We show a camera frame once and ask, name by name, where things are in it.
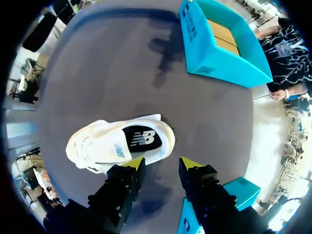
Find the wristwatch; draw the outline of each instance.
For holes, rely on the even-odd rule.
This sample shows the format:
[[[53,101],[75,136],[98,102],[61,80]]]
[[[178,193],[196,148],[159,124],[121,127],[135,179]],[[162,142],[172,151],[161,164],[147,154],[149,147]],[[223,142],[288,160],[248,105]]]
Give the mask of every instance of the wristwatch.
[[[285,89],[285,93],[286,93],[286,97],[285,98],[289,99],[289,91],[288,91],[288,89]]]

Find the shoe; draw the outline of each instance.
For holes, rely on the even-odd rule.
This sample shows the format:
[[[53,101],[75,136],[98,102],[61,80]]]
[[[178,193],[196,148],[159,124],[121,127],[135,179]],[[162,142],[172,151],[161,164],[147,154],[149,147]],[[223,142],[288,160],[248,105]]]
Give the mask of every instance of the shoe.
[[[168,157],[176,138],[161,115],[109,123],[98,120],[71,136],[66,146],[69,160],[99,174],[133,158],[144,156],[146,165]]]

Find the gray table surface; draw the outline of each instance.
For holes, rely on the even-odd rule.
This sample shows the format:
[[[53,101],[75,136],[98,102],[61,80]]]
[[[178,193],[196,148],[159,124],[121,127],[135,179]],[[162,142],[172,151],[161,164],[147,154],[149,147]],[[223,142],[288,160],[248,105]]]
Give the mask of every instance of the gray table surface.
[[[64,203],[70,198],[86,206],[87,196],[105,180],[67,159],[67,141],[78,129],[98,119],[156,113],[174,128],[174,151],[147,167],[123,233],[176,233],[185,196],[179,157],[211,164],[222,183],[244,176],[249,161],[252,92],[186,73],[180,4],[115,0],[79,12],[61,35],[44,73],[40,147]]]

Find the person's hand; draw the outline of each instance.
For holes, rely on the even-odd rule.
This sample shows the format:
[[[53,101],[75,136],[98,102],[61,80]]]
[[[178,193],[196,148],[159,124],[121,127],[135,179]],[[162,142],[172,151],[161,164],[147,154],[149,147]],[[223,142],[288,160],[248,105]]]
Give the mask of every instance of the person's hand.
[[[274,100],[282,100],[286,97],[286,91],[285,90],[278,90],[273,93],[269,93],[270,97]]]
[[[256,37],[257,39],[260,39],[260,38],[261,38],[261,34],[260,34],[260,33],[255,33],[255,37]]]

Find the open box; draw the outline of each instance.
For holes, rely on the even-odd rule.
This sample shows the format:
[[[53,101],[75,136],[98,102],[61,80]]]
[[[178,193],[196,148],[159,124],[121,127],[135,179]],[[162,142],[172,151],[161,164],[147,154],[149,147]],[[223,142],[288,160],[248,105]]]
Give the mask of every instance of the open box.
[[[184,0],[179,14],[187,72],[247,88],[272,81],[260,43],[240,15],[214,0]]]

